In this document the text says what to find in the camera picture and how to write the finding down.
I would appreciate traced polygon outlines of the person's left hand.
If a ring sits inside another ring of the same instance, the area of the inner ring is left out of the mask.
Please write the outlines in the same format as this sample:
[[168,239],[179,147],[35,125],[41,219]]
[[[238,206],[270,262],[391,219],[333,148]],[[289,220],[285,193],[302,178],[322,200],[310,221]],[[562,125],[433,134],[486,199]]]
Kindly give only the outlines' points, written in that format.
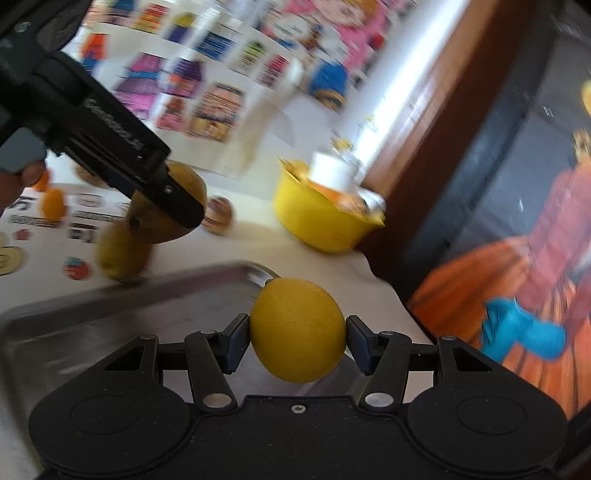
[[4,211],[23,192],[25,188],[35,185],[46,171],[44,161],[29,164],[18,173],[2,171],[0,174],[0,209]]

